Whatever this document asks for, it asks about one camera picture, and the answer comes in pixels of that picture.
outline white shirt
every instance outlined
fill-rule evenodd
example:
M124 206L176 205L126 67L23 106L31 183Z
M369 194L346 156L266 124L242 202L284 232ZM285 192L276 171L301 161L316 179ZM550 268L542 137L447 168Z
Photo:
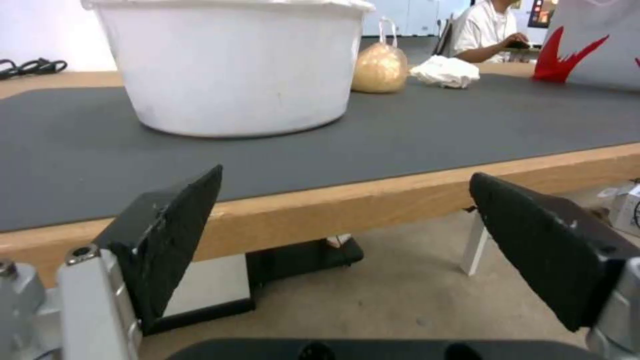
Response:
M498 44L518 31L516 17L510 9L502 14L495 11L490 0L471 6L453 24L451 55ZM499 53L486 62L505 62L508 53Z

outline chair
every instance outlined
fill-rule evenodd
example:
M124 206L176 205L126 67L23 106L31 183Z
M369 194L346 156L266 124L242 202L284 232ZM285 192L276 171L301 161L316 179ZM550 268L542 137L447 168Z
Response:
M447 57L449 56L449 54L445 54L445 50L447 51L447 53L449 52L448 45L449 45L449 42L451 41L452 33L453 33L453 14L451 14L451 16L447 19L447 22L445 23L445 26L444 26L444 30L442 30L442 34L439 34L440 36L438 37L438 43L436 44L436 47L433 49L433 52L431 53L431 55L444 55Z

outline screw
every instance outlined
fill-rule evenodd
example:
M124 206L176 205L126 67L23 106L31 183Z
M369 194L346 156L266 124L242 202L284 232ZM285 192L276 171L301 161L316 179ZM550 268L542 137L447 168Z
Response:
M71 249L65 257L65 263L69 266L80 264L83 261L100 257L100 249L95 244L87 244L85 246Z
M18 269L11 259L0 259L0 277L15 280L18 277Z

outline white box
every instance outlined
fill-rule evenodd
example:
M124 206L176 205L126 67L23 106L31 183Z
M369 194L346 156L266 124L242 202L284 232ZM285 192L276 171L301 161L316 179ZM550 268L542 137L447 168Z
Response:
M618 191L609 220L615 229L640 237L640 184L632 184Z

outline brown paper bag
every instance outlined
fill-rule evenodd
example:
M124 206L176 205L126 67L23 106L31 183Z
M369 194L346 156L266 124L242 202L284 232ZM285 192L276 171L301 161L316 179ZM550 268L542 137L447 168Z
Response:
M383 22L391 25L394 41L392 45L386 42L382 29ZM383 17L378 23L380 41L364 49L356 61L351 89L359 92L387 93L397 92L404 88L409 65L406 55L398 49L396 25L393 21Z

